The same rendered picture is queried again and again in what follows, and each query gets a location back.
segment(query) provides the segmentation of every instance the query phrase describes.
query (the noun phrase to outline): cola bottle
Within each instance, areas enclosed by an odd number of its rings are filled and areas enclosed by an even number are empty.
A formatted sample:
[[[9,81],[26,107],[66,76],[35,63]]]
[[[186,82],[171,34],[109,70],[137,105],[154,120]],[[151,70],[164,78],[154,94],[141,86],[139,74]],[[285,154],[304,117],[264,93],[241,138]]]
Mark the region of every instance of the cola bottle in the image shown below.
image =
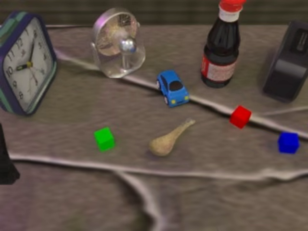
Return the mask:
[[[219,16],[207,36],[201,67],[201,79],[209,87],[225,87],[233,76],[241,42],[238,19],[245,2],[219,3]]]

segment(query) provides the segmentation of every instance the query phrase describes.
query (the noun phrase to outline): blue toy car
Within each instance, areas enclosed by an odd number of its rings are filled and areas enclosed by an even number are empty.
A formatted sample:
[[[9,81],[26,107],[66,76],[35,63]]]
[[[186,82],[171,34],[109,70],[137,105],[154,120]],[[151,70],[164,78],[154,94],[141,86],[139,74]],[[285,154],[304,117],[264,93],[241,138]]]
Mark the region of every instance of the blue toy car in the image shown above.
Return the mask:
[[[175,107],[189,101],[188,91],[174,70],[161,72],[157,76],[156,86],[161,90],[165,103]]]

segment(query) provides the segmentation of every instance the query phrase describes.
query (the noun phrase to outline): black object at edge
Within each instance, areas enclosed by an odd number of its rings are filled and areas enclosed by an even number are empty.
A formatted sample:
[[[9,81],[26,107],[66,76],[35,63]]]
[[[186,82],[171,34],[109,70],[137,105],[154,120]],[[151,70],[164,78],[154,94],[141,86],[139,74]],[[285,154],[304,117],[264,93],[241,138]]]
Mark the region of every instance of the black object at edge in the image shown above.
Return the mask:
[[[0,123],[0,185],[14,184],[20,178],[7,151],[2,124]]]

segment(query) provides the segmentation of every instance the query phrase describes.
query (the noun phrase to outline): dark liquid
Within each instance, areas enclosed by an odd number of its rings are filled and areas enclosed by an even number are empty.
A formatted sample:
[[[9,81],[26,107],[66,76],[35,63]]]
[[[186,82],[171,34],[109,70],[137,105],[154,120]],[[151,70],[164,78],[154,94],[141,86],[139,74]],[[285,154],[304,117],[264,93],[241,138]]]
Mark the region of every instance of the dark liquid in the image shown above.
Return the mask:
[[[230,65],[239,55],[240,42],[238,21],[227,23],[218,18],[207,36],[204,54],[213,64]],[[202,81],[212,88],[225,87],[230,80],[217,82],[202,75]]]

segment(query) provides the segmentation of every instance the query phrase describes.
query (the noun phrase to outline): red bottle cap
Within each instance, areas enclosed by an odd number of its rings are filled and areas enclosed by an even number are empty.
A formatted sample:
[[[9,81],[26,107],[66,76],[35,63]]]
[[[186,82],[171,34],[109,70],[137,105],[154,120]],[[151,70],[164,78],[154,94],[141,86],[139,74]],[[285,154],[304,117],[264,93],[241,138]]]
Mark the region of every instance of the red bottle cap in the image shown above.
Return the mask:
[[[237,12],[243,8],[246,0],[220,0],[219,6],[228,12]]]

